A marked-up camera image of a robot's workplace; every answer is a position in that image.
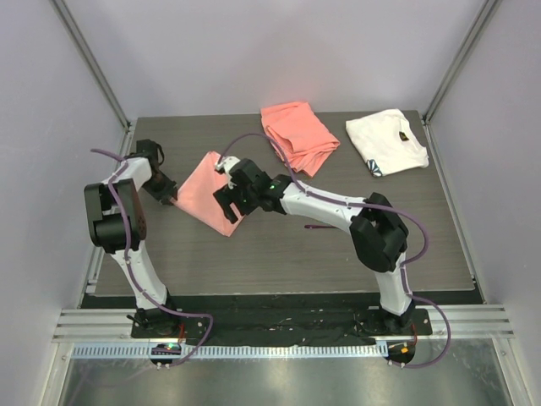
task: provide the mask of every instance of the gray tabletop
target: gray tabletop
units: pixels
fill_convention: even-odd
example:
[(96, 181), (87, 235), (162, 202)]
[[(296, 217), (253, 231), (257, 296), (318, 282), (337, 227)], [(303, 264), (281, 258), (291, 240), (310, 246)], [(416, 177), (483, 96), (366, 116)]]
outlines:
[[(404, 112), (413, 133), (427, 145), (418, 112)], [(415, 290), (472, 289), (473, 283), (460, 246), (435, 165), (374, 178), (349, 140), (346, 120), (369, 112), (323, 112), (318, 117), (342, 143), (314, 178), (301, 180), (342, 195), (385, 195), (395, 207), (409, 211), (425, 224), (430, 249), (408, 267)], [(134, 141), (150, 138), (163, 146), (162, 171), (180, 184), (207, 151), (221, 151), (234, 137), (261, 131), (260, 116), (198, 116), (140, 118)], [(286, 169), (260, 137), (237, 143), (231, 154), (248, 157), (271, 177)], [(146, 239), (156, 273), (173, 295), (267, 294), (311, 292), (377, 292), (373, 272), (357, 259), (351, 238), (338, 230), (306, 230), (302, 217), (254, 211), (232, 237), (175, 208), (160, 206), (139, 193), (148, 225)], [(410, 229), (408, 253), (417, 253), (422, 236)], [(96, 295), (133, 294), (120, 267), (106, 255)]]

